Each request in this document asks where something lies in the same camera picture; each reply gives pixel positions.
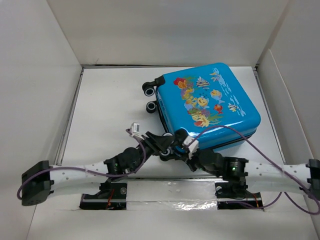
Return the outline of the blue hard-shell suitcase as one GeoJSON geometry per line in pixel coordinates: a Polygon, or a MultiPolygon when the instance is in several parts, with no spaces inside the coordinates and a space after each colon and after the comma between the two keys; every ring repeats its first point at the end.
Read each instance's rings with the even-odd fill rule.
{"type": "Polygon", "coordinates": [[[251,137],[261,123],[254,103],[224,63],[163,74],[143,83],[148,113],[158,112],[167,133],[197,137],[200,149],[224,150],[251,137]]]}

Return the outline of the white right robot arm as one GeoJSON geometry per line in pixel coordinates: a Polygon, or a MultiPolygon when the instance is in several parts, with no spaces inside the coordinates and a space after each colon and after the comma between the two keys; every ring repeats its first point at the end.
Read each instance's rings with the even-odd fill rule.
{"type": "Polygon", "coordinates": [[[232,193],[242,197],[247,192],[287,192],[307,194],[320,199],[320,161],[274,166],[246,158],[226,157],[211,149],[200,149],[186,161],[191,171],[202,170],[223,179],[232,193]]]}

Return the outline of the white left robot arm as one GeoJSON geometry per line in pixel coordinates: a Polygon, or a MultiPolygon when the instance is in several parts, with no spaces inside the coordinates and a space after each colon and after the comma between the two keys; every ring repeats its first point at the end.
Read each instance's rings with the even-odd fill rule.
{"type": "Polygon", "coordinates": [[[164,153],[175,141],[171,133],[144,135],[129,133],[138,143],[109,159],[79,166],[50,165],[47,160],[39,161],[21,176],[21,185],[16,196],[22,206],[34,206],[45,202],[50,195],[56,196],[59,190],[69,189],[72,193],[84,186],[94,186],[94,192],[100,198],[111,194],[111,185],[107,182],[122,180],[137,173],[151,156],[164,153]]]}

